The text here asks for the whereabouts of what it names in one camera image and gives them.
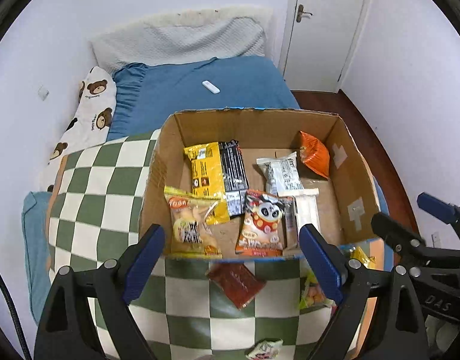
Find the door frame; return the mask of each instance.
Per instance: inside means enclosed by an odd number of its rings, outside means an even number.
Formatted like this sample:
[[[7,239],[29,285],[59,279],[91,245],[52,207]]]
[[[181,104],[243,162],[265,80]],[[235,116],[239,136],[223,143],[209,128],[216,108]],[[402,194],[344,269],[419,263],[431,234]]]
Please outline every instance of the door frame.
[[[278,66],[279,71],[282,75],[285,73],[285,67],[287,65],[287,58],[288,58],[288,51],[290,49],[291,35],[293,31],[293,25],[295,23],[295,15],[297,12],[297,2],[298,0],[288,0],[287,18],[285,20],[285,29],[283,32],[283,40],[282,40],[282,50],[280,53],[280,60],[279,60],[279,66]],[[360,11],[360,17],[357,22],[357,27],[353,35],[353,39],[350,45],[350,49],[348,51],[347,58],[345,59],[345,63],[342,67],[340,78],[336,85],[335,93],[340,90],[342,86],[342,82],[345,79],[345,76],[348,72],[348,68],[350,67],[352,57],[358,45],[358,40],[360,38],[360,35],[366,23],[366,17],[368,14],[370,2],[371,0],[363,0],[363,4],[361,6],[361,11]]]

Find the wooden floor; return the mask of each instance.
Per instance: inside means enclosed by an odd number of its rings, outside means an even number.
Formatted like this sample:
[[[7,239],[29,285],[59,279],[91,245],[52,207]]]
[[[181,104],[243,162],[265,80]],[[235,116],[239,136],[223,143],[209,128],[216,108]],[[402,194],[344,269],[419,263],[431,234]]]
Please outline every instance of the wooden floor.
[[[303,109],[339,114],[347,124],[360,152],[387,200],[390,216],[407,228],[418,232],[417,223],[402,182],[372,128],[350,99],[343,93],[294,91]]]

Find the black cable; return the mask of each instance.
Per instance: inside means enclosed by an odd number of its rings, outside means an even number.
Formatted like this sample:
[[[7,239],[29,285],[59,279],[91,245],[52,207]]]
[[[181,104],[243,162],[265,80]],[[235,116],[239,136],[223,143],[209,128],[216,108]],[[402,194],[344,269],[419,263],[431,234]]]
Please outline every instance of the black cable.
[[[20,342],[20,346],[22,347],[23,355],[25,360],[32,360],[30,356],[30,351],[28,350],[28,345],[25,340],[25,336],[23,334],[22,325],[20,324],[20,320],[18,319],[17,310],[15,308],[15,304],[13,304],[12,297],[10,296],[10,292],[8,291],[7,286],[3,278],[0,275],[0,290],[1,293],[4,295],[5,301],[7,302],[8,309],[10,311],[10,315],[12,316],[13,325],[15,326],[15,331],[17,333],[18,341]]]

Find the white wall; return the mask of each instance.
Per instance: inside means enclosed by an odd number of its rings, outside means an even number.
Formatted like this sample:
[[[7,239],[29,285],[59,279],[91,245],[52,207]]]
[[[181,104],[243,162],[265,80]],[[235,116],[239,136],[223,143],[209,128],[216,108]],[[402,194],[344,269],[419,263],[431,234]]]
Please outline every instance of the white wall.
[[[273,60],[280,55],[288,0],[32,0],[0,43],[0,272],[10,289],[30,350],[21,209],[37,175],[76,109],[78,83],[95,64],[87,39],[140,16],[186,8],[258,4],[274,9]],[[40,85],[50,94],[37,96]],[[19,349],[0,294],[0,325]]]
[[[418,209],[426,191],[460,204],[460,37],[432,0],[371,0],[342,89],[387,150],[420,228],[458,238]]]

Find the blue gripper pad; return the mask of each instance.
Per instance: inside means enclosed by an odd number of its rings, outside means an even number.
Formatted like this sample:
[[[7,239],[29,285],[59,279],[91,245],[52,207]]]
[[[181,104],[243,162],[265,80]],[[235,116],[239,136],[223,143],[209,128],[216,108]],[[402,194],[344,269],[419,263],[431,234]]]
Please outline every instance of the blue gripper pad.
[[[426,192],[418,195],[417,204],[422,210],[428,212],[447,225],[456,221],[455,208],[453,205],[442,202],[440,199]]]
[[[342,280],[327,254],[305,225],[300,230],[300,249],[315,273],[325,296],[339,305],[343,301],[340,291]]]
[[[125,304],[140,297],[147,280],[152,273],[165,246],[165,231],[159,226],[147,241],[147,245],[138,254],[125,277],[125,290],[122,296]]]

